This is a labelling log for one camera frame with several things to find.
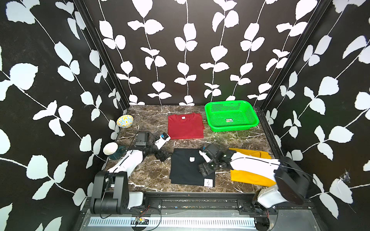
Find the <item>vent grille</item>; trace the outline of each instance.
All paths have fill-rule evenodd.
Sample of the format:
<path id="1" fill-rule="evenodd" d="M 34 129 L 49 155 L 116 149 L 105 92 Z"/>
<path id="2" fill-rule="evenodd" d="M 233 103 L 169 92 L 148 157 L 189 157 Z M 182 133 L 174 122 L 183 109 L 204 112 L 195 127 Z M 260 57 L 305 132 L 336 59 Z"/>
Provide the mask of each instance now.
<path id="1" fill-rule="evenodd" d="M 149 224 L 137 227 L 155 227 L 160 222 L 159 217 L 145 219 L 149 220 Z M 132 227 L 135 226 L 135 217 L 91 217 L 88 226 Z M 249 229 L 255 228 L 255 220 L 250 217 L 163 217 L 159 227 Z"/>

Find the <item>black t-shirt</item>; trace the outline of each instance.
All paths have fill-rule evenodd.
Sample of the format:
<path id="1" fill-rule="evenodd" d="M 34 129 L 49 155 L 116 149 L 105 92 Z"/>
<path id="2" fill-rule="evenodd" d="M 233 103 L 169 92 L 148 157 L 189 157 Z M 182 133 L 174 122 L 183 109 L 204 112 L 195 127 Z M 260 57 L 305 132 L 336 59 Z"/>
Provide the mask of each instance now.
<path id="1" fill-rule="evenodd" d="M 215 186 L 216 174 L 203 177 L 199 172 L 198 165 L 204 163 L 204 158 L 199 154 L 199 149 L 175 148 L 171 156 L 171 172 L 169 178 L 172 184 L 209 185 Z"/>

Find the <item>white tag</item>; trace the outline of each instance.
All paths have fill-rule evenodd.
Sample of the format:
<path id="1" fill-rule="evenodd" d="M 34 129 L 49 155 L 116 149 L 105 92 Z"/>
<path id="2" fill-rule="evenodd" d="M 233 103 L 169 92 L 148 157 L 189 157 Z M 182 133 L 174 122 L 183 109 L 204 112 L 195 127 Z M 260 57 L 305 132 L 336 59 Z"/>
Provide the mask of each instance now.
<path id="1" fill-rule="evenodd" d="M 212 179 L 204 179 L 204 186 L 213 187 L 213 180 Z"/>

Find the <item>black wall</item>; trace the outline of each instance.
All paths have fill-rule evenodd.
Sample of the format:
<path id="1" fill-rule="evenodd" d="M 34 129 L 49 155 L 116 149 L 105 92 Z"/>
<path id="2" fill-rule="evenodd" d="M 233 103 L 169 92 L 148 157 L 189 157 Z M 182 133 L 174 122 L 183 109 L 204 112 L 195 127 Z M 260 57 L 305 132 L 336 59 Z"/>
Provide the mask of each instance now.
<path id="1" fill-rule="evenodd" d="M 283 153 L 314 174 L 308 196 L 329 229 L 368 230 L 370 1 L 333 2 L 265 112 Z M 307 61 L 311 45 L 321 52 Z M 289 82 L 292 99 L 283 97 Z"/>
<path id="2" fill-rule="evenodd" d="M 118 77 L 121 79 L 124 91 L 127 95 L 133 95 L 129 97 L 131 104 L 204 105 L 211 100 L 243 99 L 254 105 L 257 96 L 259 96 L 256 104 L 259 105 L 266 97 L 270 84 L 274 82 L 281 70 L 275 68 L 274 64 L 266 71 L 266 65 L 270 60 L 278 60 L 278 56 L 273 53 L 273 49 L 282 50 L 284 48 L 283 50 L 287 52 L 292 50 L 306 25 L 305 22 L 308 22 L 317 6 L 317 1 L 235 0 L 225 3 L 223 0 L 96 0 L 85 1 L 85 4 L 95 27 L 100 32 L 101 39 L 106 43 L 104 47 L 116 73 L 119 74 Z M 224 21 L 221 21 L 215 32 L 212 29 L 212 20 L 217 12 L 219 12 L 219 16 L 224 15 L 224 10 L 220 6 L 222 4 L 227 5 L 224 7 L 226 10 L 226 27 L 224 27 Z M 154 19 L 159 22 L 160 25 L 157 24 L 158 29 L 162 30 L 152 34 L 150 29 L 155 26 L 148 24 L 148 34 L 146 34 L 143 27 L 134 27 L 136 29 L 134 30 L 128 25 L 129 22 L 132 23 L 137 20 L 135 25 L 139 24 L 140 26 L 140 23 L 144 22 L 142 16 L 145 17 L 145 21 Z M 249 50 L 249 48 L 245 48 L 246 51 L 243 51 L 240 43 L 246 40 L 244 38 L 246 29 L 250 23 L 256 22 L 259 24 L 259 30 L 253 38 L 253 42 L 257 38 L 260 41 L 264 39 L 264 41 L 259 49 L 255 51 L 254 49 Z M 197 46 L 194 50 L 187 51 L 185 54 L 185 51 L 181 51 L 184 47 L 179 50 L 175 45 L 175 38 L 181 37 L 181 39 L 178 38 L 180 41 L 186 39 L 183 30 L 186 23 L 194 24 L 196 37 L 188 36 L 188 40 L 196 41 Z M 289 36 L 289 29 L 278 32 L 276 26 L 284 23 L 297 25 L 295 29 L 302 25 L 303 27 L 292 37 Z M 113 36 L 111 32 L 104 33 L 108 28 L 112 28 Z M 116 36 L 118 36 L 122 39 L 121 35 L 125 37 L 125 46 L 119 42 L 116 47 L 109 37 L 116 39 Z M 146 59 L 150 60 L 152 57 L 140 48 L 149 48 L 148 43 L 151 49 L 159 51 L 153 57 L 156 58 L 156 55 L 162 57 L 165 60 L 165 66 L 162 66 L 163 63 L 159 65 L 162 67 L 156 69 L 155 65 L 152 64 L 150 70 L 146 67 L 145 58 L 147 57 Z M 226 63 L 229 68 L 215 72 L 213 78 L 212 68 L 203 69 L 200 65 L 204 63 L 215 64 L 210 50 L 219 45 L 227 49 L 227 54 L 217 62 Z M 186 77 L 196 75 L 195 80 L 192 76 L 190 77 L 192 80 L 187 82 L 178 69 L 178 64 L 185 62 L 185 56 L 189 71 L 183 73 Z M 279 61 L 282 60 L 280 62 L 281 67 L 288 56 L 288 53 L 285 56 L 280 56 Z M 128 77 L 139 78 L 136 81 L 134 79 L 130 80 L 131 84 L 127 81 L 127 73 L 120 67 L 121 63 L 127 63 L 127 61 L 133 65 L 133 70 Z M 253 65 L 253 68 L 243 75 L 243 78 L 248 79 L 238 82 L 237 78 L 241 76 L 240 68 L 246 63 Z M 231 75 L 237 75 L 238 77 L 233 76 L 233 80 L 231 80 Z M 164 88 L 157 88 L 159 92 L 167 92 L 161 95 L 161 100 L 156 96 L 159 92 L 152 87 L 154 82 L 161 82 L 164 85 L 160 85 L 165 86 Z M 214 86 L 212 92 L 211 87 L 204 85 L 205 83 L 210 86 L 212 84 L 217 86 Z"/>
<path id="3" fill-rule="evenodd" d="M 99 56 L 90 61 L 96 48 L 76 25 L 73 3 L 23 4 L 0 3 L 0 230 L 70 230 L 104 163 L 97 155 L 117 136 L 115 120 L 125 108 L 109 75 L 94 82 L 103 63 Z M 64 62 L 60 56 L 69 62 L 69 53 L 57 55 L 54 44 L 77 61 Z"/>

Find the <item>black wallpaper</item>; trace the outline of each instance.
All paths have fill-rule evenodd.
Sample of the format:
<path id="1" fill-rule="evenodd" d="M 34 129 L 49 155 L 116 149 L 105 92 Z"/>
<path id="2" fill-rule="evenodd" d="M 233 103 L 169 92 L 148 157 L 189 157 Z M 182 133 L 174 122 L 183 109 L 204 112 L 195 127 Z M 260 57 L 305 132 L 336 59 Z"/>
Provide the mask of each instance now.
<path id="1" fill-rule="evenodd" d="M 256 105 L 259 105 L 317 1 L 94 0 L 85 4 L 132 105 L 205 105 L 211 100 L 226 99 L 243 99 L 254 105 L 257 97 Z M 144 21 L 147 33 L 142 27 Z M 254 30 L 257 22 L 259 30 Z M 187 34 L 184 34 L 187 23 Z M 251 49 L 248 39 L 253 41 Z M 188 41 L 186 53 L 185 40 Z M 152 56 L 141 48 L 152 50 Z M 201 67 L 201 64 L 215 64 L 212 48 L 221 57 L 214 73 L 209 65 L 209 69 Z M 152 57 L 159 57 L 157 68 L 151 63 Z M 127 67 L 128 61 L 133 67 Z M 240 79 L 240 69 L 246 63 Z"/>
<path id="2" fill-rule="evenodd" d="M 333 2 L 280 83 L 266 117 L 283 153 L 314 174 L 317 187 L 308 196 L 329 229 L 367 230 L 370 1 Z M 292 99 L 284 97 L 289 86 Z"/>
<path id="3" fill-rule="evenodd" d="M 0 230 L 70 230 L 117 136 L 124 105 L 78 16 L 71 2 L 0 3 Z"/>

